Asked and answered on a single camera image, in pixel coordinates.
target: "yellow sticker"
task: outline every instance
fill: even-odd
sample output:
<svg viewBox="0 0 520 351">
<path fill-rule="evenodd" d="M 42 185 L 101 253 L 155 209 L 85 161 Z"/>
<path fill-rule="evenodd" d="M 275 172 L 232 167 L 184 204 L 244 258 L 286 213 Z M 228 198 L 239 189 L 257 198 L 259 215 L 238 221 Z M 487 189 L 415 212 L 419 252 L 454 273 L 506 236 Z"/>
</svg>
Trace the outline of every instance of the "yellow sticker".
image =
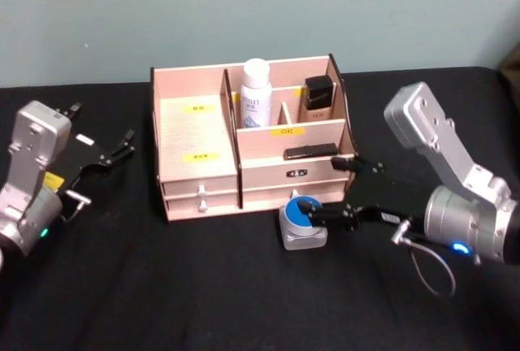
<svg viewBox="0 0 520 351">
<path fill-rule="evenodd" d="M 50 172 L 45 173 L 45 178 L 43 180 L 43 184 L 50 190 L 57 192 L 60 187 L 62 187 L 64 178 L 61 176 L 57 176 L 55 174 L 51 174 Z"/>
<path fill-rule="evenodd" d="M 185 163 L 209 162 L 220 159 L 220 154 L 215 152 L 185 154 L 182 159 Z"/>
<path fill-rule="evenodd" d="M 272 136 L 300 136 L 306 132 L 305 128 L 272 129 Z"/>
<path fill-rule="evenodd" d="M 306 87 L 300 87 L 300 88 L 294 90 L 294 95 L 297 97 L 305 95 L 306 93 L 307 93 Z"/>
<path fill-rule="evenodd" d="M 215 105 L 189 105 L 182 110 L 184 113 L 210 113 L 215 110 Z"/>
</svg>

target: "black tablecloth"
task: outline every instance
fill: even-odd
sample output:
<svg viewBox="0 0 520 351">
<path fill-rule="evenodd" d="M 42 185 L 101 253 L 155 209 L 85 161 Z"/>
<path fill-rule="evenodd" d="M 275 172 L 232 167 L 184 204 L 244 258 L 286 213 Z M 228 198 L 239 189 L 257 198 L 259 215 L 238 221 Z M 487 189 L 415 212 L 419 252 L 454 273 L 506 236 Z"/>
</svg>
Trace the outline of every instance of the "black tablecloth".
<svg viewBox="0 0 520 351">
<path fill-rule="evenodd" d="M 496 73 L 453 68 L 348 74 L 360 153 L 393 175 L 439 183 L 390 133 L 383 110 L 426 81 L 477 163 L 520 189 L 520 122 Z M 432 296 L 391 230 L 337 232 L 327 246 L 287 252 L 275 212 L 167 224 L 154 183 L 147 84 L 0 90 L 0 181 L 14 114 L 32 99 L 84 103 L 75 130 L 110 148 L 136 129 L 137 152 L 77 190 L 93 199 L 51 228 L 29 258 L 0 274 L 0 349 L 490 350 L 520 349 L 520 269 L 442 251 L 457 295 Z M 446 277 L 425 258 L 438 287 Z"/>
</svg>

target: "cable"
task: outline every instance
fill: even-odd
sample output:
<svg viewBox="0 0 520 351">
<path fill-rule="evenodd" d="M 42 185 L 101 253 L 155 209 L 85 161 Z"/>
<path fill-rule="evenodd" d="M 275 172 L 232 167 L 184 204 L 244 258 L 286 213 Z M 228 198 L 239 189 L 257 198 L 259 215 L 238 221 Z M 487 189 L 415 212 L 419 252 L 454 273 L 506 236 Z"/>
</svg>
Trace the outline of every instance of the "cable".
<svg viewBox="0 0 520 351">
<path fill-rule="evenodd" d="M 427 287 L 428 290 L 430 290 L 431 293 L 433 293 L 437 297 L 452 297 L 455 295 L 455 291 L 457 290 L 457 281 L 455 280 L 455 275 L 453 275 L 452 269 L 449 267 L 448 263 L 433 249 L 429 249 L 428 247 L 424 245 L 420 245 L 417 243 L 414 243 L 410 239 L 403 238 L 401 240 L 401 243 L 404 245 L 408 245 L 409 247 L 409 254 L 412 257 L 412 262 L 414 262 L 415 270 L 417 271 L 419 278 L 421 279 L 422 283 Z M 440 292 L 437 292 L 424 278 L 423 273 L 421 272 L 421 269 L 419 268 L 419 264 L 417 263 L 417 259 L 415 257 L 414 249 L 418 249 L 420 251 L 423 251 L 426 254 L 430 254 L 434 259 L 439 262 L 442 267 L 446 270 L 449 276 L 449 280 L 451 281 L 452 287 L 448 295 L 442 294 Z"/>
</svg>

